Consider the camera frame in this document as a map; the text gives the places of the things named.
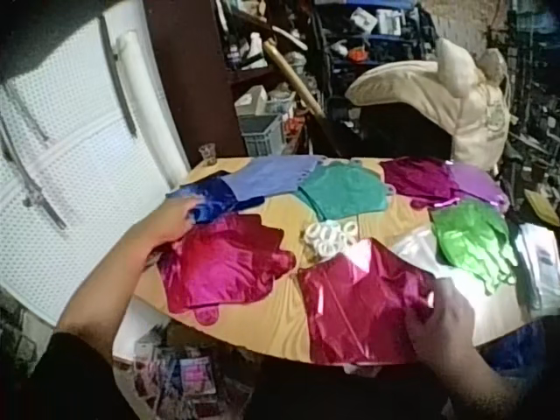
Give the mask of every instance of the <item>person's left hand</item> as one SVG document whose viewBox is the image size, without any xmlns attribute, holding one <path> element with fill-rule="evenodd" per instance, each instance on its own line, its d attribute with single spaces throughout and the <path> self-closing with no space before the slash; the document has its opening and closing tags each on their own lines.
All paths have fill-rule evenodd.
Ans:
<svg viewBox="0 0 560 420">
<path fill-rule="evenodd" d="M 198 198 L 166 199 L 161 206 L 139 221 L 131 229 L 131 233 L 142 237 L 152 248 L 176 241 L 193 226 L 188 213 L 201 201 Z"/>
</svg>

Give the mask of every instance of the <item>round table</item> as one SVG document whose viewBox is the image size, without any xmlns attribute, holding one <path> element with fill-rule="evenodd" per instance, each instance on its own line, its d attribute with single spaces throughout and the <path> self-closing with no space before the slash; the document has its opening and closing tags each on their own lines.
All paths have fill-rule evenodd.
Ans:
<svg viewBox="0 0 560 420">
<path fill-rule="evenodd" d="M 185 182 L 194 182 L 220 170 L 238 171 L 249 160 L 248 157 L 227 158 L 219 159 L 218 164 L 214 166 L 199 165 L 189 173 Z M 360 160 L 364 167 L 382 177 L 380 159 Z M 156 267 L 151 267 L 142 275 L 135 295 L 178 322 L 192 326 L 216 339 L 260 354 L 310 362 L 307 317 L 295 273 L 298 268 L 311 265 L 300 237 L 302 231 L 317 219 L 308 206 L 291 194 L 266 199 L 262 206 L 244 213 L 260 214 L 263 225 L 281 228 L 284 231 L 281 249 L 290 250 L 297 258 L 297 267 L 276 280 L 273 291 L 264 300 L 246 305 L 221 305 L 218 322 L 211 326 L 203 326 L 197 323 L 190 312 L 168 312 L 164 286 Z M 374 237 L 387 247 L 395 244 L 407 233 L 430 224 L 426 210 L 412 209 L 410 199 L 399 195 L 391 198 L 385 212 L 364 213 L 347 220 L 358 222 L 360 239 Z M 476 313 L 476 345 L 499 338 L 524 324 L 514 287 L 503 286 L 491 297 L 482 293 L 482 296 L 468 298 Z"/>
</svg>

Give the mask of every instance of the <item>bottle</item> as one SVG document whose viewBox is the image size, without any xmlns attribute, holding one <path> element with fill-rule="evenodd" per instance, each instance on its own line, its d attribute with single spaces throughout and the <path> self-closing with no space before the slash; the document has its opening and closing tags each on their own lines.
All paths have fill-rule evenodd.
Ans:
<svg viewBox="0 0 560 420">
<path fill-rule="evenodd" d="M 258 32 L 252 32 L 251 47 L 248 50 L 248 58 L 255 57 L 258 54 L 261 54 L 262 58 L 258 59 L 254 63 L 251 63 L 248 66 L 248 68 L 261 68 L 261 67 L 266 67 L 268 65 L 266 59 L 264 59 L 263 40 L 261 39 L 261 34 Z"/>
</svg>

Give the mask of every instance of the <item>green foil balloon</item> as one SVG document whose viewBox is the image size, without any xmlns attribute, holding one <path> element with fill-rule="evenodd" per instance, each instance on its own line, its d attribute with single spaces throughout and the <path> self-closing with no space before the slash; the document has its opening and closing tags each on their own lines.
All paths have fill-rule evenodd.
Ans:
<svg viewBox="0 0 560 420">
<path fill-rule="evenodd" d="M 500 284 L 514 284 L 517 265 L 508 225 L 489 204 L 476 199 L 431 214 L 437 245 L 447 261 L 473 273 L 494 293 Z"/>
</svg>

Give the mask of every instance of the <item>small glass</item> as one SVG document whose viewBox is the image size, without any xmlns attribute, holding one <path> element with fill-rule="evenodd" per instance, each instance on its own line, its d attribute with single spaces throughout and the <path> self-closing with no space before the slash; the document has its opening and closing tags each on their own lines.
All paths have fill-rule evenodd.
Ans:
<svg viewBox="0 0 560 420">
<path fill-rule="evenodd" d="M 206 166 L 216 165 L 218 160 L 216 159 L 216 144 L 206 143 L 199 147 L 200 155 Z"/>
</svg>

